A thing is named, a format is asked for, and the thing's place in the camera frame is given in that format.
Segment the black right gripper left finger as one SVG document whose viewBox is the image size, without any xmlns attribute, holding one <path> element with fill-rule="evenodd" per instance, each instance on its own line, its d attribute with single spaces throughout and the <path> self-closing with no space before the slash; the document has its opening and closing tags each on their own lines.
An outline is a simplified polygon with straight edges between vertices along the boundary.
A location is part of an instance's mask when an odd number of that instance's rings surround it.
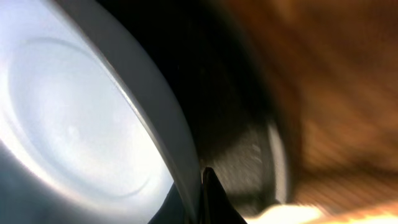
<svg viewBox="0 0 398 224">
<path fill-rule="evenodd" d="M 180 194 L 173 184 L 161 208 L 152 217 L 149 224 L 184 224 L 185 208 Z"/>
</svg>

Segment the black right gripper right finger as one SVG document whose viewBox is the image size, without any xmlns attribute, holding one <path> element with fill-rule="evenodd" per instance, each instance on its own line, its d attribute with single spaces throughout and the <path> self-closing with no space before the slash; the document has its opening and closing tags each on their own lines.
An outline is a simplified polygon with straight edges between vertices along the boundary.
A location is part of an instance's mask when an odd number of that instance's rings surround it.
<svg viewBox="0 0 398 224">
<path fill-rule="evenodd" d="M 204 224 L 246 224 L 234 209 L 215 171 L 206 167 L 202 176 L 202 219 Z"/>
</svg>

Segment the mint green bowl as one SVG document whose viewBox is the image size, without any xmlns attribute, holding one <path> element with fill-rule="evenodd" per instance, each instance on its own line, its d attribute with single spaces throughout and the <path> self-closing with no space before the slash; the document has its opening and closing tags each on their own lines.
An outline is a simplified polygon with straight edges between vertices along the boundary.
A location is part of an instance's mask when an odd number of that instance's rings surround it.
<svg viewBox="0 0 398 224">
<path fill-rule="evenodd" d="M 200 221 L 190 129 L 96 1 L 1 2 L 1 222 L 149 223 L 172 185 Z"/>
</svg>

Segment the round black serving tray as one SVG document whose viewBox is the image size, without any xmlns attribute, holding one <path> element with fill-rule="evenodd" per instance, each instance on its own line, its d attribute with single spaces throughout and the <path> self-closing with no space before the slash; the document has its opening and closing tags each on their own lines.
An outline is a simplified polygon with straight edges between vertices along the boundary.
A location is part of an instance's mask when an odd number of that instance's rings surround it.
<svg viewBox="0 0 398 224">
<path fill-rule="evenodd" d="M 290 135 L 241 35 L 217 1 L 111 0 L 183 110 L 200 166 L 242 215 L 293 198 Z"/>
</svg>

